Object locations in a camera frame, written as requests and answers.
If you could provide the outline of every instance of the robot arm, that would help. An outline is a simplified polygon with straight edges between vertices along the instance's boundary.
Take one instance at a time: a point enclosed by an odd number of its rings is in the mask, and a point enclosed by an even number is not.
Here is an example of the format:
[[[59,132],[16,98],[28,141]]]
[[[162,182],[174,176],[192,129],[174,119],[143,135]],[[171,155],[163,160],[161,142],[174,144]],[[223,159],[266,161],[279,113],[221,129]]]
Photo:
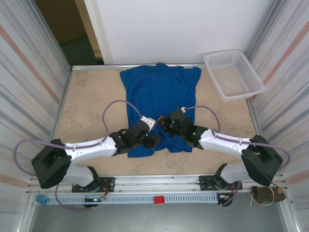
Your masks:
[[[100,178],[95,169],[75,165],[94,158],[123,154],[139,145],[146,148],[156,146],[160,137],[151,136],[149,133],[155,123],[155,120],[143,116],[130,129],[113,132],[104,141],[98,139],[76,144],[63,144],[60,139],[51,141],[53,144],[71,149],[46,146],[33,158],[31,163],[41,188],[48,189],[61,182],[80,185],[88,191],[96,190],[100,184]]]
[[[177,109],[169,116],[161,116],[158,122],[171,137],[178,135],[191,147],[216,150],[242,159],[241,163],[223,164],[218,169],[215,175],[220,178],[216,182],[221,187],[226,183],[250,179],[263,186],[269,186],[282,164],[282,158],[273,148],[242,144],[242,142],[268,144],[262,136],[256,135],[252,139],[236,138],[220,133],[214,136],[208,128],[193,125],[184,108]],[[240,143],[222,140],[219,137]]]

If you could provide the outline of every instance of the corrugated metal wall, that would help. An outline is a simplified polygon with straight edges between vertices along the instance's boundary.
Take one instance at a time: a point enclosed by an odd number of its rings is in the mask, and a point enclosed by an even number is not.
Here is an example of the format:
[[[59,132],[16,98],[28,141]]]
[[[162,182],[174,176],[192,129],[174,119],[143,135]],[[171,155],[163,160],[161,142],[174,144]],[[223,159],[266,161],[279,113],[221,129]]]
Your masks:
[[[14,229],[29,180],[12,150],[24,138],[49,140],[70,75],[39,14],[33,1],[0,1],[0,231]],[[21,145],[21,165],[33,171],[39,150]]]
[[[303,231],[309,231],[308,32],[309,1],[286,1],[252,59],[266,85],[253,106],[266,139],[292,154],[283,174]]]

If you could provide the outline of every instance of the doorway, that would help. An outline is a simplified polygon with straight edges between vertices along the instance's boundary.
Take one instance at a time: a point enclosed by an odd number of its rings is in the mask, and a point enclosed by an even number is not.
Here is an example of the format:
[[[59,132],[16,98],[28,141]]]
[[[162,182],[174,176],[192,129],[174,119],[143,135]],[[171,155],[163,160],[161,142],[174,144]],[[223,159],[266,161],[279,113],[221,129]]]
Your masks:
[[[84,0],[35,2],[70,66],[104,64]]]

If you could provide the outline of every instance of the wooden board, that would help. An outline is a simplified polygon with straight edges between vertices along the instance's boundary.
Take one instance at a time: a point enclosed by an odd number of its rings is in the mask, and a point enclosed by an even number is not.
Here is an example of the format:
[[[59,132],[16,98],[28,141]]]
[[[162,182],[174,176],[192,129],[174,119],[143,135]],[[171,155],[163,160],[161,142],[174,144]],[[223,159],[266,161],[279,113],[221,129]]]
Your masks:
[[[74,71],[56,138],[65,143],[77,143],[103,137],[101,114],[104,108],[114,100],[126,99],[119,73],[120,70]],[[222,103],[205,69],[197,84],[196,97],[198,105],[206,105],[216,112],[222,133],[250,138],[255,135],[246,101]],[[128,128],[125,104],[119,102],[111,106],[106,122],[110,132]],[[197,109],[196,124],[217,128],[215,118],[206,109]],[[93,166],[99,175],[209,174],[225,162],[240,160],[212,150],[196,148],[191,153],[169,153],[164,149],[150,157],[127,158],[122,154],[93,159],[81,166]]]

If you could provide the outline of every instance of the white plastic basket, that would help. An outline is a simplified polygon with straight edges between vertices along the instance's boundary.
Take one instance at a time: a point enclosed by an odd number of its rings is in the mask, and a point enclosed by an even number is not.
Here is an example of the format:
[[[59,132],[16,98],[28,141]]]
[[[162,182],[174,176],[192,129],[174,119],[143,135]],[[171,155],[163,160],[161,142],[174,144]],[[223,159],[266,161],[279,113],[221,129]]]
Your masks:
[[[214,52],[204,56],[208,75],[221,101],[249,98],[265,90],[260,77],[239,50]]]

